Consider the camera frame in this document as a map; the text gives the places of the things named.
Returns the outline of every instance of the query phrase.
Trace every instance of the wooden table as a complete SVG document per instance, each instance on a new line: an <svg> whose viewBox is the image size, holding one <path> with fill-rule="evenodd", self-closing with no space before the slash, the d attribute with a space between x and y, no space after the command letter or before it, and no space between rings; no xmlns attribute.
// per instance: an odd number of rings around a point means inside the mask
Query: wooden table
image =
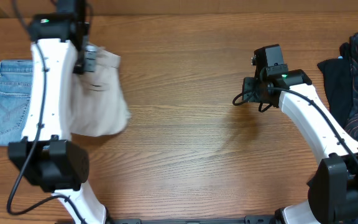
<svg viewBox="0 0 358 224"><path fill-rule="evenodd" d="M280 44L327 105L316 64L355 32L358 12L95 17L91 41L122 56L132 112L120 135L74 137L89 152L96 196L114 218L144 220L271 214L304 201L317 165L297 128L277 109L231 101L254 75L253 51ZM15 19L0 19L0 60L30 58L29 46ZM0 223L70 218L59 202L8 215L17 174L0 147ZM47 196L23 180L13 207Z"/></svg>

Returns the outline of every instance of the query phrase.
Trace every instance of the beige cloth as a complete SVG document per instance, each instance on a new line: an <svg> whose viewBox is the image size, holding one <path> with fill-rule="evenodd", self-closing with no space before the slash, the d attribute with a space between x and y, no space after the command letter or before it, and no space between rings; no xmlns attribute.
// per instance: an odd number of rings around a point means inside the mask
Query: beige cloth
<svg viewBox="0 0 358 224"><path fill-rule="evenodd" d="M120 56L99 49L95 72L74 75L72 133L96 137L125 129L131 114L119 83L120 60Z"/></svg>

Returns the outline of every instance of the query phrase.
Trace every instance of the denim pocket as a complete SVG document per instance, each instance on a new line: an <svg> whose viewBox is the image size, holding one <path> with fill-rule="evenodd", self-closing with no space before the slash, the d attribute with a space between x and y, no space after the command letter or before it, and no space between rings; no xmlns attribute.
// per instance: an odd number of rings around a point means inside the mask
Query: denim pocket
<svg viewBox="0 0 358 224"><path fill-rule="evenodd" d="M0 91L0 134L20 128L29 103L29 94Z"/></svg>

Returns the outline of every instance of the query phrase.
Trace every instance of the black cable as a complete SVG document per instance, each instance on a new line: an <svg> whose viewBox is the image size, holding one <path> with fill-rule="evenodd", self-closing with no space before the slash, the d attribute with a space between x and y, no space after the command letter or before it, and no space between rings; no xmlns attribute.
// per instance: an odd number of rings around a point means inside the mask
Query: black cable
<svg viewBox="0 0 358 224"><path fill-rule="evenodd" d="M245 100L241 101L240 103L236 103L236 101L240 98L243 97L245 94L251 93ZM248 101L251 99L251 97L253 97L253 95L255 94L255 90L247 90L243 93L238 94L236 97L234 97L233 99L233 105L234 106L240 106L243 105L244 103L248 103Z"/></svg>
<svg viewBox="0 0 358 224"><path fill-rule="evenodd" d="M27 25L25 24L24 20L23 20L23 17L22 15L20 14L19 10L17 9L17 4L16 4L16 0L12 0L12 5L13 5L13 8L14 8L14 12L16 14L16 17L18 18L18 20L21 22L23 28L29 32L28 30L28 27ZM7 204L6 204L6 210L9 214L11 215L23 215L37 207L39 207L40 205L43 205L47 202L49 202L50 200L53 200L55 198L64 198L65 199L65 202L68 202L71 207L73 208L76 216L78 217L78 219L81 221L81 223L83 224L86 224L85 220L82 218L81 214L79 213L78 209L75 207L75 204L70 200L69 197L67 196L64 196L64 195L56 195L56 196L51 196L49 198L46 198L46 199L43 199L42 201L34 204L33 206L23 210L23 211L20 211L20 212L13 212L12 211L12 201L13 201L13 198L15 196L15 193L16 193L16 190L20 184L20 181L22 180L23 178L23 175L24 175L24 172L27 168L27 166L29 165L29 162L31 161L31 158L32 156L34 155L34 152L35 152L35 147L38 143L38 140L39 140L39 137L40 137L40 133L41 133L41 129L44 127L44 125L42 124L42 118L44 116L44 108L45 108L45 98L46 98L46 91L47 91L47 72L48 72L48 69L47 69L47 66L45 64L45 57L44 57L44 54L42 53L42 50L39 46L38 43L35 43L35 46L37 47L37 50L40 54L40 58L41 58L41 61L42 61L42 70L44 72L44 89L43 89L43 92L42 92L42 101L41 101L41 109L40 109L40 116L39 116L39 122L37 124L37 133L35 134L35 139L33 141L33 145L29 151L29 155L27 156L26 160L24 161L24 164L22 166L22 169L20 170L19 172L19 175L17 176L16 178L16 181L15 181L15 184L13 185L13 188L11 190L11 194L9 195L9 198L8 198L8 201L7 201Z"/></svg>
<svg viewBox="0 0 358 224"><path fill-rule="evenodd" d="M271 108L271 107L273 106L273 104L269 104L269 105L267 105L264 109L262 109L262 106L263 106L263 105L264 105L263 103L260 103L260 104L259 104L259 109L258 109L258 111L261 112L261 113L264 113L265 111L267 111L269 108Z"/></svg>
<svg viewBox="0 0 358 224"><path fill-rule="evenodd" d="M333 131L335 137L338 139L339 143L343 146L343 148L346 150L346 152L351 155L352 159L354 160L354 162L356 163L356 165L358 166L358 159L356 158L356 155L351 151L351 149L349 148L349 146L346 145L345 140L343 140L343 138L341 138L341 136L339 135L338 131L336 131L334 125L332 124L332 122L329 120L329 118L327 117L327 115L324 113L324 111L322 111L322 109L311 99L307 98L306 96L295 92L293 90L287 90L285 88L279 88L279 87L267 87L263 90L278 90L278 91L285 91L287 93L291 93L294 94L296 96L299 96L300 98L304 99L305 101L307 101L311 106L313 106L314 108L316 108L316 110L321 114L321 116L324 118L324 120L327 122L328 126L331 128L331 130ZM244 96L245 94L249 93L252 90L247 90L241 94L238 94L235 99L233 100L233 104L235 103L235 101ZM234 106L237 105L241 105L243 103L246 103L246 101L242 101L240 103L236 103L236 105L234 104Z"/></svg>

